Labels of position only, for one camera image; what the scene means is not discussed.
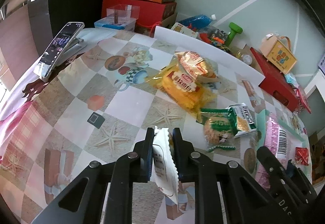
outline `yellow bread package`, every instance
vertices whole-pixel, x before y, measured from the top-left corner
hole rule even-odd
[[[195,82],[186,72],[179,69],[177,60],[150,79],[147,83],[168,94],[179,106],[202,122],[200,109],[217,95]]]
[[[192,77],[193,80],[200,83],[218,82],[218,77],[214,73],[212,66],[196,52],[175,53],[178,62],[182,68]]]

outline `screw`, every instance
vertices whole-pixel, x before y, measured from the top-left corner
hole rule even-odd
[[[89,163],[89,167],[90,167],[90,168],[96,168],[96,167],[98,167],[98,166],[100,166],[100,162],[98,162],[98,161],[91,161],[91,162]]]
[[[198,153],[197,151],[194,151],[194,152],[191,153],[192,158],[199,158],[200,156],[201,156],[201,154]]]
[[[238,167],[238,162],[236,162],[236,161],[230,161],[230,162],[228,162],[228,166],[230,168],[237,168]]]
[[[134,159],[134,158],[138,157],[138,154],[136,152],[132,151],[127,154],[127,157],[129,157],[130,159]]]

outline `green dumbbell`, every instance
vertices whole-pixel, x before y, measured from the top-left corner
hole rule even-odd
[[[243,29],[233,22],[229,23],[230,33],[228,34],[225,46],[229,47],[236,34],[241,34]]]

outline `phone screen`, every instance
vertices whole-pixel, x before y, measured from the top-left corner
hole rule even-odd
[[[48,71],[57,60],[59,53],[82,25],[82,23],[67,23],[55,36],[37,65],[39,70],[41,70],[42,76],[46,76],[48,74]]]

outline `tablecloth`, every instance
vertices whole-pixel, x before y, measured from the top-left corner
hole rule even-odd
[[[186,48],[123,30],[109,38],[104,31],[87,30],[83,38],[91,49],[51,82],[41,84],[40,94],[29,89],[26,102],[16,111],[20,113],[17,121],[9,124],[10,129],[8,124],[0,127],[1,133],[6,130],[0,146],[0,192],[22,223],[30,223],[90,161],[114,162],[131,151],[135,142],[145,138],[148,127],[179,127],[184,140],[206,153],[203,125],[145,82],[147,76],[170,63],[175,51]],[[89,35],[94,32],[96,38]],[[255,119],[256,110],[240,74],[221,64],[213,63],[213,67],[221,87],[213,90],[217,99],[209,107],[222,109],[245,103]],[[253,87],[267,110],[291,127],[297,120],[303,127],[285,106],[258,86]],[[301,136],[308,140],[306,134]],[[235,160],[254,176],[257,137],[243,136],[229,144],[236,149],[217,149],[208,155],[222,163]],[[134,183],[132,222],[194,223],[193,183],[180,185],[179,199],[177,206],[152,181]]]

